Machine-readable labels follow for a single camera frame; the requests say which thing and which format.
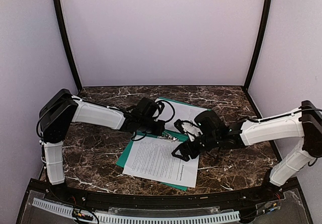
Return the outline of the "white paper sheet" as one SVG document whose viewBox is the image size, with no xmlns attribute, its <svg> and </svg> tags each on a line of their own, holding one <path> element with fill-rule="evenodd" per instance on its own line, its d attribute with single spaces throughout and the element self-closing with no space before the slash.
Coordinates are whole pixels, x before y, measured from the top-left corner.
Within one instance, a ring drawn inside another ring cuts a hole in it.
<svg viewBox="0 0 322 224">
<path fill-rule="evenodd" d="M 162 112 L 162 114 L 158 117 L 158 120 L 169 120 L 172 115 L 173 115 L 173 110 L 171 108 L 171 106 L 167 103 L 165 103 L 164 101 L 169 102 L 175 110 L 175 115 L 173 117 L 173 119 L 170 122 L 167 122 L 165 124 L 165 130 L 170 130 L 170 131 L 175 131 L 175 132 L 179 132 L 175 126 L 174 126 L 174 122 L 178 119 L 180 120 L 188 120 L 188 121 L 192 121 L 194 122 L 195 117 L 200 114 L 203 111 L 206 111 L 208 109 L 206 108 L 202 108 L 202 107 L 197 107 L 197 106 L 193 106 L 187 103 L 183 103 L 180 101 L 176 101 L 176 100 L 171 100 L 171 99 L 167 99 L 167 98 L 157 98 L 155 101 L 160 101 L 162 100 L 162 102 L 165 105 L 165 108 Z"/>
</svg>

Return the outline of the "printed paper sheet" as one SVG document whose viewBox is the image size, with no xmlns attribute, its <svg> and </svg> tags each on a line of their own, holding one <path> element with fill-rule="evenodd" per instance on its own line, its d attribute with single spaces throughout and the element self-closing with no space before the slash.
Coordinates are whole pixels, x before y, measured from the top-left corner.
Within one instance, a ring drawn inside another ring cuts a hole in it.
<svg viewBox="0 0 322 224">
<path fill-rule="evenodd" d="M 165 139 L 145 137 L 132 141 L 123 174 L 195 188 L 199 159 L 187 162 L 172 156 L 179 145 Z"/>
</svg>

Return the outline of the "green plastic folder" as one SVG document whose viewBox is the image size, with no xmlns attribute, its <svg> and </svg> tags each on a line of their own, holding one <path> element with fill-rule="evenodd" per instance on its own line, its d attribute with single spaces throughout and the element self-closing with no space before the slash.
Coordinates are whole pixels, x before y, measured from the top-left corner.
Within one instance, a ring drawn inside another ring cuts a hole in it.
<svg viewBox="0 0 322 224">
<path fill-rule="evenodd" d="M 174 107 L 167 101 L 164 101 L 165 103 L 169 104 L 173 110 L 173 115 L 172 117 L 169 119 L 169 121 L 171 121 L 175 115 L 175 110 L 174 110 Z M 185 141 L 187 141 L 189 138 L 186 134 L 181 134 L 180 132 L 175 132 L 175 131 L 170 131 L 170 130 L 165 130 L 163 133 L 169 133 L 171 134 L 172 136 L 176 136 L 177 138 L 179 138 L 180 140 L 182 140 L 182 142 L 179 142 L 179 141 L 175 141 L 175 143 L 178 143 L 178 144 L 181 144 Z M 143 138 L 145 137 L 154 137 L 154 138 L 160 138 L 160 136 L 153 136 L 151 134 L 147 134 L 145 135 L 144 133 L 138 133 L 137 136 L 135 137 L 135 141 L 140 141 L 142 140 Z M 129 155 L 129 151 L 130 151 L 130 148 L 132 146 L 132 140 L 129 142 L 129 144 L 127 145 L 127 147 L 125 148 L 125 150 L 123 151 L 122 155 L 119 157 L 116 165 L 120 166 L 120 167 L 124 167 L 125 165 L 125 162 L 128 158 L 128 155 Z M 164 183 L 166 185 L 169 185 L 169 186 L 172 186 L 172 187 L 175 187 L 175 188 L 178 188 L 178 189 L 181 189 L 181 190 L 187 190 L 188 187 L 184 187 L 184 186 L 179 186 L 179 185 L 174 185 L 174 184 L 168 184 L 168 183 Z"/>
</svg>

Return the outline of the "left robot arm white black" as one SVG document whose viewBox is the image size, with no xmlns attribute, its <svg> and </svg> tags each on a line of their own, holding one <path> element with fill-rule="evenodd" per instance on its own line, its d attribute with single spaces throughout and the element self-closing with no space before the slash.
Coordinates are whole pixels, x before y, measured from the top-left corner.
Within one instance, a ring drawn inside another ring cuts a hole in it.
<svg viewBox="0 0 322 224">
<path fill-rule="evenodd" d="M 43 146 L 47 177 L 52 185 L 65 182 L 62 146 L 72 123 L 82 122 L 104 126 L 121 132 L 137 131 L 162 135 L 166 121 L 158 117 L 165 105 L 161 101 L 142 98 L 127 109 L 92 103 L 61 89 L 41 109 L 36 126 Z"/>
</svg>

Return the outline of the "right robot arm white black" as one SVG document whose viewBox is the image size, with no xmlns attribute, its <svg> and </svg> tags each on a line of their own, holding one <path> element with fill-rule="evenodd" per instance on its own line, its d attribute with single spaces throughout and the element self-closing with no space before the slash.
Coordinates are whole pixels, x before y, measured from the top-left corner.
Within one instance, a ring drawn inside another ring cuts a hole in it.
<svg viewBox="0 0 322 224">
<path fill-rule="evenodd" d="M 321 109 L 311 101 L 279 115 L 243 119 L 231 125 L 213 110 L 206 110 L 193 122 L 178 119 L 174 126 L 188 140 L 179 144 L 172 155 L 186 162 L 217 147 L 230 150 L 275 141 L 284 157 L 267 172 L 263 181 L 267 189 L 281 187 L 305 165 L 321 158 Z"/>
</svg>

